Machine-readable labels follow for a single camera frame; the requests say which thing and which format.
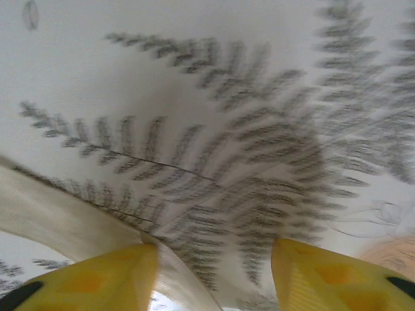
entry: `fern print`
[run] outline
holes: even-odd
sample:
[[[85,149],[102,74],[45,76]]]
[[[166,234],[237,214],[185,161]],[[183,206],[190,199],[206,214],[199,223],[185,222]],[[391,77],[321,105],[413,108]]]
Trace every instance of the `fern print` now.
[[[0,260],[0,276],[7,278],[0,278],[0,298],[23,284],[21,281],[14,280],[15,277],[22,274],[22,267],[16,265],[9,266],[4,261]]]
[[[149,120],[136,144],[133,116],[123,118],[117,130],[106,117],[98,118],[91,131],[82,119],[69,124],[60,115],[22,102],[22,116],[33,119],[44,137],[61,137],[64,148],[76,148],[81,158],[95,155],[98,165],[111,165],[115,174],[128,179],[121,189],[94,181],[45,182],[164,240],[213,290],[216,265],[230,236],[237,241],[246,276],[259,287],[261,262],[274,238],[319,240],[327,229],[320,223],[345,208],[327,203],[326,197],[353,194],[326,183],[329,172],[313,122],[318,110],[307,104],[317,90],[290,87],[303,72],[288,70],[265,78],[267,45],[258,47],[246,63],[241,42],[231,43],[221,61],[215,40],[177,42],[126,34],[107,39],[152,49],[156,57],[169,56],[172,65],[200,76],[198,86],[211,90],[219,113],[226,113],[228,120],[212,136],[204,136],[198,151],[193,146],[205,126],[182,128],[166,152],[166,116]],[[242,179],[232,178],[240,172],[246,172]],[[142,182],[148,193],[136,196],[131,185]],[[167,211],[175,205],[182,213],[171,219]]]
[[[111,33],[106,39],[123,47],[137,45],[141,51],[153,50],[155,58],[170,56],[173,67],[183,67],[183,73],[201,76],[198,87],[211,89],[211,98],[220,101],[219,111],[225,113],[253,99],[269,102],[303,74],[288,70],[264,79],[270,50],[267,44],[259,46],[246,65],[246,47],[239,41],[229,44],[229,52],[221,61],[220,45],[212,38],[177,41],[142,34]]]
[[[43,134],[45,137],[64,137],[65,141],[62,143],[64,148],[80,148],[81,157],[89,157],[95,152],[100,152],[102,155],[98,160],[99,165],[121,161],[121,164],[115,169],[116,174],[135,172],[132,179],[135,181],[153,181],[150,186],[151,189],[162,190],[168,196],[188,195],[186,197],[171,198],[173,203],[191,203],[217,192],[221,188],[220,179],[227,173],[224,165],[219,165],[218,169],[213,172],[212,177],[204,174],[215,154],[229,140],[230,135],[226,132],[218,133],[208,141],[206,147],[202,149],[198,161],[194,164],[194,169],[188,170],[180,165],[185,163],[186,157],[191,152],[192,142],[202,129],[199,125],[190,126],[184,130],[171,160],[164,163],[159,160],[159,145],[163,135],[161,129],[165,122],[164,117],[157,117],[150,123],[146,134],[147,140],[141,148],[142,155],[134,156],[131,143],[132,133],[129,125],[132,120],[131,117],[126,117],[121,121],[121,146],[114,146],[112,133],[106,118],[97,120],[95,127],[98,141],[93,143],[91,137],[87,134],[85,124],[81,120],[75,121],[75,132],[72,133],[68,124],[60,117],[50,117],[46,112],[36,109],[33,104],[28,102],[22,102],[21,105],[24,109],[22,115],[35,119],[33,127],[45,128]],[[207,182],[204,187],[201,186],[203,181]]]
[[[385,119],[380,127],[384,134],[381,141],[386,169],[402,182],[414,184],[415,171],[412,159],[414,157],[415,114],[412,108],[415,98],[415,29],[413,22],[405,23],[403,28],[411,37],[396,42],[403,55],[396,62],[399,74],[392,81],[388,105],[392,115]]]
[[[362,11],[362,4],[352,0],[332,2],[322,11],[333,24],[320,32],[328,38],[320,47],[333,56],[318,63],[330,72],[320,80],[323,95],[318,120],[321,134],[333,137],[326,145],[329,178],[337,191],[351,192],[350,198],[358,194],[348,187],[370,186],[349,176],[350,172],[377,176],[385,165],[378,138],[366,130],[370,127],[356,132],[362,124],[373,124],[373,113],[386,105],[385,87],[377,78],[383,67],[370,63],[377,52],[365,49],[373,38],[362,35],[370,26],[370,19],[361,17]]]
[[[320,49],[332,54],[318,63],[330,71],[320,80],[324,92],[319,100],[326,110],[320,115],[320,127],[324,135],[342,135],[378,108],[382,85],[377,77],[383,67],[370,63],[378,52],[365,50],[374,39],[362,35],[370,26],[370,19],[361,17],[362,4],[353,0],[331,3],[322,15],[333,25],[320,32],[326,39]]]
[[[55,270],[70,265],[68,260],[57,261],[50,259],[32,259],[32,262],[45,270]]]
[[[211,290],[216,290],[216,264],[228,234],[226,217],[220,209],[192,206],[170,226],[164,240]]]

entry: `yellow object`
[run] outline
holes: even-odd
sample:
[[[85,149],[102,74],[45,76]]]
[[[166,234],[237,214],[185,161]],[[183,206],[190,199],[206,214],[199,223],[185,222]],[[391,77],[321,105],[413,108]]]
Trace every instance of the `yellow object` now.
[[[15,311],[147,311],[158,252],[140,244],[41,275],[43,287]]]
[[[272,275],[282,311],[410,311],[390,269],[292,240],[276,240]]]

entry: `patterned fabric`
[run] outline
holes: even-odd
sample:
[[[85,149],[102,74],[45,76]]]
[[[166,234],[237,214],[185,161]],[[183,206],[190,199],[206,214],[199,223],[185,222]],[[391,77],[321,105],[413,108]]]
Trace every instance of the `patterned fabric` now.
[[[410,1],[0,8],[0,154],[252,294],[224,307],[270,309],[277,237],[414,235]]]

